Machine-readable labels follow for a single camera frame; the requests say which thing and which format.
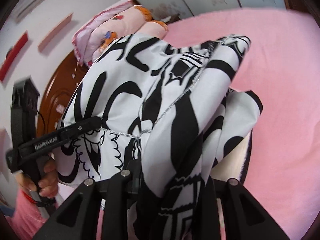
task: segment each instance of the pink blanket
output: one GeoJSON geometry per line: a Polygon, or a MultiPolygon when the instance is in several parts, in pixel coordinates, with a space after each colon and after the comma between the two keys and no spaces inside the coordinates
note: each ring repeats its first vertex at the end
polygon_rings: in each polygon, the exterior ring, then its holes
{"type": "Polygon", "coordinates": [[[175,47],[248,36],[252,47],[233,87],[252,89],[264,109],[253,129],[245,186],[291,240],[300,240],[320,210],[320,29],[293,11],[239,9],[170,24],[175,47]]]}

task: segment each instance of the human hand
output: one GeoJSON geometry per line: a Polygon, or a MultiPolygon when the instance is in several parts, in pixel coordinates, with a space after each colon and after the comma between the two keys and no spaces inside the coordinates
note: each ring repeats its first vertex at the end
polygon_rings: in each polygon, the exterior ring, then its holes
{"type": "MultiPolygon", "coordinates": [[[[58,193],[58,173],[56,170],[56,163],[54,159],[50,158],[44,165],[44,172],[46,175],[39,181],[40,195],[42,197],[53,198],[58,193]]],[[[33,181],[23,173],[16,175],[16,180],[21,189],[28,193],[28,190],[36,191],[37,187],[33,181]]]]}

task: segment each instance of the black and white fabric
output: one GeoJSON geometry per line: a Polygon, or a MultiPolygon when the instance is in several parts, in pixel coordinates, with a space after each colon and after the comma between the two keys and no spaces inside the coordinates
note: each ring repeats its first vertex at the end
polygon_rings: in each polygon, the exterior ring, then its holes
{"type": "Polygon", "coordinates": [[[136,237],[183,239],[212,167],[262,111],[252,91],[229,89],[249,46],[237,35],[186,48],[144,34],[114,41],[61,120],[99,116],[103,126],[55,151],[59,180],[109,179],[141,157],[142,185],[128,212],[136,237]]]}

